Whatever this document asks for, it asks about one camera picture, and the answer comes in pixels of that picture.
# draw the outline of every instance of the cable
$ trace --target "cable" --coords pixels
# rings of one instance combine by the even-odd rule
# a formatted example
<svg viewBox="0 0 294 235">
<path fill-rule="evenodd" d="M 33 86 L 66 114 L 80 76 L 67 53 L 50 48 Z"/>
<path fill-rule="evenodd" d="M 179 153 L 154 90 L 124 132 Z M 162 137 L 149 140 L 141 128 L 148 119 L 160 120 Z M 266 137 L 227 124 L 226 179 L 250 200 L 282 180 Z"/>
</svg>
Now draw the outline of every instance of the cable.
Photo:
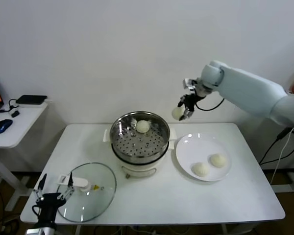
<svg viewBox="0 0 294 235">
<path fill-rule="evenodd" d="M 270 147 L 268 148 L 268 150 L 266 151 L 266 153 L 264 154 L 263 158 L 260 160 L 260 162 L 258 163 L 259 165 L 261 165 L 261 163 L 263 162 L 263 160 L 265 159 L 266 155 L 268 154 L 268 152 L 270 151 L 270 149 L 278 142 L 279 140 L 275 140 Z"/>
<path fill-rule="evenodd" d="M 5 209 L 5 205 L 4 205 L 4 200 L 3 200 L 3 197 L 2 197 L 1 192 L 0 192 L 0 198 L 1 198 L 1 202 L 2 202 L 2 218 L 1 218 L 1 222 L 2 222 L 2 224 L 4 224 L 4 209 Z"/>
<path fill-rule="evenodd" d="M 271 178 L 271 182 L 270 182 L 270 184 L 272 184 L 272 182 L 273 182 L 273 179 L 274 179 L 274 176 L 275 176 L 276 170 L 278 169 L 278 166 L 279 166 L 279 163 L 280 163 L 280 160 L 281 160 L 281 157 L 282 157 L 283 151 L 284 151 L 284 149 L 286 148 L 286 146 L 287 146 L 288 143 L 289 143 L 289 140 L 290 140 L 290 138 L 291 138 L 291 134 L 292 134 L 293 130 L 294 130 L 294 128 L 290 131 L 289 136 L 288 136 L 288 139 L 287 139 L 285 145 L 283 146 L 283 148 L 282 148 L 282 150 L 281 150 L 280 157 L 279 157 L 279 159 L 278 159 L 278 163 L 276 164 L 276 167 L 275 167 L 275 170 L 274 170 L 273 176 L 272 176 L 272 178 Z"/>
<path fill-rule="evenodd" d="M 8 101 L 8 104 L 9 104 L 9 110 L 0 109 L 0 113 L 10 112 L 12 109 L 18 108 L 19 105 L 14 106 L 14 105 L 11 104 L 11 101 L 13 101 L 13 100 L 16 101 L 17 99 L 10 99 L 10 100 Z"/>
<path fill-rule="evenodd" d="M 259 165 L 262 165 L 263 160 L 265 159 L 266 155 L 268 154 L 268 152 L 270 151 L 270 149 L 281 139 L 283 139 L 284 137 L 287 136 L 288 133 L 292 132 L 294 134 L 294 131 L 292 131 L 293 128 L 291 127 L 286 127 L 284 128 L 277 136 L 275 141 L 271 144 L 271 146 L 269 147 L 269 149 L 266 151 L 266 153 L 264 154 L 263 158 L 259 161 Z"/>
<path fill-rule="evenodd" d="M 14 108 L 17 108 L 17 107 L 18 107 L 18 106 L 11 105 L 11 101 L 13 101 L 13 100 L 14 100 L 14 101 L 17 101 L 17 99 L 10 99 L 10 100 L 9 100 L 8 103 L 9 103 L 10 109 L 11 109 L 11 106 L 13 106 Z"/>
<path fill-rule="evenodd" d="M 20 217 L 20 215 L 18 214 L 18 216 L 15 216 L 15 217 L 13 217 L 12 219 L 9 219 L 9 220 L 6 220 L 5 222 L 7 223 L 7 222 L 10 222 L 10 221 L 12 221 L 12 220 L 14 220 L 14 219 L 18 219 Z"/>
<path fill-rule="evenodd" d="M 195 81 L 192 81 L 192 85 L 193 86 L 195 86 L 196 84 L 197 83 Z M 195 95 L 197 95 L 197 91 L 196 91 L 196 88 L 195 87 L 194 87 L 194 92 L 195 92 Z M 202 109 L 202 108 L 198 107 L 197 103 L 195 103 L 195 106 L 196 106 L 196 108 L 198 108 L 199 110 L 202 110 L 202 111 L 212 111 L 212 110 L 218 108 L 223 102 L 224 102 L 224 98 L 222 99 L 222 101 L 216 107 L 214 107 L 212 109 Z"/>
<path fill-rule="evenodd" d="M 145 233 L 145 234 L 151 234 L 151 235 L 162 235 L 162 234 L 156 234 L 156 233 L 154 233 L 154 232 L 147 232 L 147 231 L 141 231 L 141 230 L 136 230 L 136 229 L 134 229 L 134 228 L 132 228 L 132 227 L 130 227 L 133 231 L 135 231 L 135 232 L 140 232 L 140 233 Z"/>
<path fill-rule="evenodd" d="M 95 229 L 94 229 L 94 235 L 96 235 L 96 230 L 99 228 L 100 226 L 97 226 L 97 227 L 95 227 Z M 110 235 L 114 235 L 114 234 L 117 234 L 118 232 L 120 232 L 121 231 L 121 234 L 122 234 L 122 227 L 119 227 L 119 229 L 115 232 L 115 233 L 112 233 L 112 234 L 110 234 Z"/>
<path fill-rule="evenodd" d="M 39 208 L 39 211 L 38 211 L 38 213 L 35 211 L 35 208 L 39 208 L 39 206 L 37 206 L 37 205 L 34 205 L 34 206 L 32 206 L 31 207 L 31 210 L 34 212 L 34 214 L 38 217 L 39 216 L 39 213 L 40 213 L 40 208 Z"/>
<path fill-rule="evenodd" d="M 214 107 L 212 109 L 202 109 L 202 108 L 198 107 L 197 103 L 195 104 L 195 106 L 196 106 L 196 108 L 198 108 L 199 110 L 202 110 L 202 111 L 212 111 L 212 110 L 218 108 L 220 105 L 222 105 L 223 102 L 224 102 L 224 98 L 222 99 L 222 101 L 216 107 Z"/>
<path fill-rule="evenodd" d="M 289 157 L 289 156 L 291 156 L 293 153 L 294 153 L 294 149 L 293 149 L 288 155 L 282 157 L 281 160 L 282 160 L 282 159 L 285 159 L 285 158 L 287 158 L 287 157 Z M 273 162 L 276 162 L 276 161 L 278 161 L 278 160 L 279 160 L 279 159 L 274 159 L 274 160 L 272 160 L 272 161 L 268 161 L 268 162 L 261 163 L 260 165 L 267 164 L 267 163 L 273 163 Z"/>
<path fill-rule="evenodd" d="M 173 228 L 171 228 L 170 226 L 168 226 L 168 228 L 169 228 L 172 232 L 174 232 L 175 234 L 177 234 L 177 235 L 185 235 L 185 234 L 187 234 L 187 233 L 190 231 L 190 229 L 191 229 L 191 227 L 188 227 L 188 229 L 187 229 L 185 232 L 178 233 L 178 232 L 176 232 Z"/>
<path fill-rule="evenodd" d="M 18 215 L 18 217 L 19 217 L 21 214 L 20 214 L 20 213 L 12 213 L 12 214 L 8 214 L 8 215 L 4 216 L 3 219 L 6 219 L 6 218 L 8 218 L 8 217 L 10 217 L 10 216 L 12 216 L 12 215 Z M 13 221 L 13 220 L 15 220 L 15 218 L 7 220 L 6 223 L 7 223 L 7 222 L 10 222 L 10 221 Z"/>
</svg>

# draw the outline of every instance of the metal pot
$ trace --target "metal pot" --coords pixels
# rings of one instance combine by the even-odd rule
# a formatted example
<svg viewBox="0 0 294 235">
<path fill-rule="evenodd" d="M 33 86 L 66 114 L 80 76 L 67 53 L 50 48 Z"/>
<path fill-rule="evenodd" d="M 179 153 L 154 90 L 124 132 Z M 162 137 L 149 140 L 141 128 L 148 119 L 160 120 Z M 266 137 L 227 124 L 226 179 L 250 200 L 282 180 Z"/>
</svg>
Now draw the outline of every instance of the metal pot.
<svg viewBox="0 0 294 235">
<path fill-rule="evenodd" d="M 136 123 L 146 120 L 150 129 L 146 133 L 136 130 Z M 160 159 L 169 146 L 170 129 L 157 114 L 137 111 L 117 119 L 110 129 L 110 141 L 116 156 L 132 165 L 147 165 Z"/>
</svg>

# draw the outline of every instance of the robotic hand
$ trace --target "robotic hand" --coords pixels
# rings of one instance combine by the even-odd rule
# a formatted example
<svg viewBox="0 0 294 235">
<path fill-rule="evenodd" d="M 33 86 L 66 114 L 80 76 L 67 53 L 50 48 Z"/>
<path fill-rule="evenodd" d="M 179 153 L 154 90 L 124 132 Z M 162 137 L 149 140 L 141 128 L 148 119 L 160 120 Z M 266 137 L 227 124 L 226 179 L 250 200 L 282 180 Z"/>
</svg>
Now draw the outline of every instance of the robotic hand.
<svg viewBox="0 0 294 235">
<path fill-rule="evenodd" d="M 64 193 L 42 193 L 47 174 L 44 175 L 38 184 L 38 189 L 34 189 L 36 195 L 36 205 L 32 207 L 33 212 L 38 217 L 38 222 L 33 229 L 28 229 L 26 235 L 53 235 L 56 230 L 55 217 L 59 207 L 63 206 L 74 192 L 73 177 L 70 174 L 68 187 Z"/>
<path fill-rule="evenodd" d="M 184 79 L 183 86 L 191 94 L 182 96 L 173 110 L 172 116 L 177 120 L 191 117 L 198 101 L 218 91 L 225 99 L 252 115 L 294 127 L 294 95 L 288 95 L 279 84 L 244 70 L 212 61 L 202 70 L 201 78 Z"/>
</svg>

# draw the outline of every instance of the white wall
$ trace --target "white wall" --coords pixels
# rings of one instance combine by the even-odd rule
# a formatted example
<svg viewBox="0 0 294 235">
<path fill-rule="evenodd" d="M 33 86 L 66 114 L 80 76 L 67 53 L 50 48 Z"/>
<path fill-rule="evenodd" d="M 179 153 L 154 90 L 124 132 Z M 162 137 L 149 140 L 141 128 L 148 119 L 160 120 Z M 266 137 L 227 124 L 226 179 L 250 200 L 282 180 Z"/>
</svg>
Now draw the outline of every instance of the white wall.
<svg viewBox="0 0 294 235">
<path fill-rule="evenodd" d="M 0 86 L 9 97 L 48 95 L 66 123 L 133 110 L 173 122 L 182 79 L 213 59 L 288 87 L 294 0 L 0 1 Z M 235 122 L 247 139 L 261 123 L 229 102 L 188 121 Z"/>
</svg>

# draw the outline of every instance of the glass lid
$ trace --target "glass lid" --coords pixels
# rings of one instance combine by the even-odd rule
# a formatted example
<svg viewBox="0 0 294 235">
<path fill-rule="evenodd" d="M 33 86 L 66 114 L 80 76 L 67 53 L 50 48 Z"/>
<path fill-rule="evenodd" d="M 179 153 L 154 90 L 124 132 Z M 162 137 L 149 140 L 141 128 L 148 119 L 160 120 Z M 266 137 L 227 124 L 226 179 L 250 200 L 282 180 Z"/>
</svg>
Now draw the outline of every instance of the glass lid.
<svg viewBox="0 0 294 235">
<path fill-rule="evenodd" d="M 114 172 L 102 163 L 86 163 L 72 170 L 74 193 L 58 211 L 72 222 L 86 222 L 101 215 L 111 204 L 117 188 Z M 78 187 L 78 182 L 86 187 Z M 65 192 L 67 185 L 60 185 L 58 192 Z"/>
</svg>

